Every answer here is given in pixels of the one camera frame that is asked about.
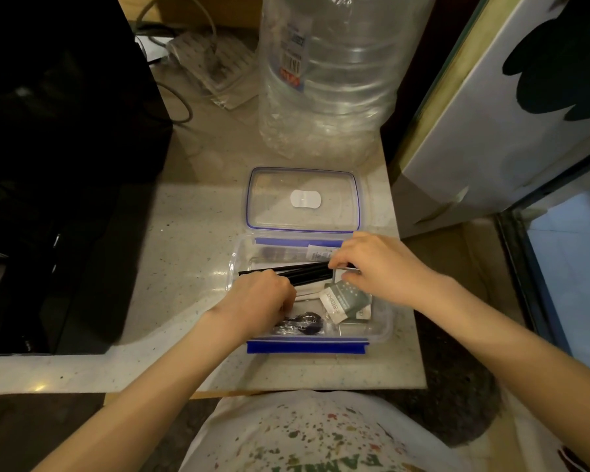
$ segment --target dark floor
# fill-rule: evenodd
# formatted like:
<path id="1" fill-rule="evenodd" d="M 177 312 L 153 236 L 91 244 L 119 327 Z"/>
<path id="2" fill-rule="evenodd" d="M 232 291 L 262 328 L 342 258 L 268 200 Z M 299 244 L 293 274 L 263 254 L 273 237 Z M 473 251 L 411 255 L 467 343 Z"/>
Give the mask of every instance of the dark floor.
<path id="1" fill-rule="evenodd" d="M 409 239 L 424 262 L 455 277 L 480 298 L 496 304 L 498 296 L 472 267 L 464 235 L 444 229 Z M 500 409 L 494 377 L 461 345 L 416 314 L 428 389 L 363 391 L 383 397 L 448 445 L 479 437 Z M 92 414 L 102 394 L 8 395 L 0 397 L 0 472 L 28 472 Z M 192 400 L 181 411 L 143 472 L 177 471 L 190 442 L 218 400 Z"/>

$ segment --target black frame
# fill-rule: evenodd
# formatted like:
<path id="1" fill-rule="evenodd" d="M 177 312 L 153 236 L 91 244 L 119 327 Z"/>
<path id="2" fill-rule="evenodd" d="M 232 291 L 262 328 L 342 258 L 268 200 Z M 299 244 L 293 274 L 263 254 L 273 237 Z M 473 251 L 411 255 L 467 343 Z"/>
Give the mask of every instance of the black frame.
<path id="1" fill-rule="evenodd" d="M 590 155 L 495 215 L 496 228 L 527 327 L 568 354 L 571 354 L 571 349 L 535 257 L 526 226 L 520 217 L 520 210 L 587 172 L 590 172 Z"/>

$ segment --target left hand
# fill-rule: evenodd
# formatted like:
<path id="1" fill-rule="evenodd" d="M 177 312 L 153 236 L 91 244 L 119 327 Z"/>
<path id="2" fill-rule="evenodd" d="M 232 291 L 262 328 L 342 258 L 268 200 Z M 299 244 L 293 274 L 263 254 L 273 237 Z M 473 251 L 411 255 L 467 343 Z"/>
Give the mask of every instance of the left hand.
<path id="1" fill-rule="evenodd" d="M 295 288 L 288 278 L 273 270 L 254 272 L 236 279 L 231 289 L 212 310 L 236 328 L 242 342 L 262 336 L 291 311 Z"/>

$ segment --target forearm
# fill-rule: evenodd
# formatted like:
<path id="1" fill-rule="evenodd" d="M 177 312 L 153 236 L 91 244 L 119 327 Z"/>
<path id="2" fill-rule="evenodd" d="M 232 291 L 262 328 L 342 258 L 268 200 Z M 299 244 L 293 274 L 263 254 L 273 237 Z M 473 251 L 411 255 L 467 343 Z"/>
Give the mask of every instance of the forearm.
<path id="1" fill-rule="evenodd" d="M 590 369 L 450 279 L 423 312 L 590 465 Z"/>
<path id="2" fill-rule="evenodd" d="M 239 332 L 207 311 L 167 353 L 103 407 L 34 472 L 135 471 L 183 405 L 242 342 Z"/>

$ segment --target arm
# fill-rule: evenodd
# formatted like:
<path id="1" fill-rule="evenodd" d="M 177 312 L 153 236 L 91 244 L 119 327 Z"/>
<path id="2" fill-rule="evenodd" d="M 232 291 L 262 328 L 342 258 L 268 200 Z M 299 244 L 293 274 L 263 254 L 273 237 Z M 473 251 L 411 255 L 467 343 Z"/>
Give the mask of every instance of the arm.
<path id="1" fill-rule="evenodd" d="M 138 470 L 208 374 L 244 341 L 282 319 L 295 294 L 288 279 L 271 270 L 238 279 L 186 336 L 34 472 Z"/>
<path id="2" fill-rule="evenodd" d="M 590 465 L 590 369 L 426 267 L 399 240 L 354 232 L 330 261 L 358 288 L 418 309 L 476 356 Z"/>

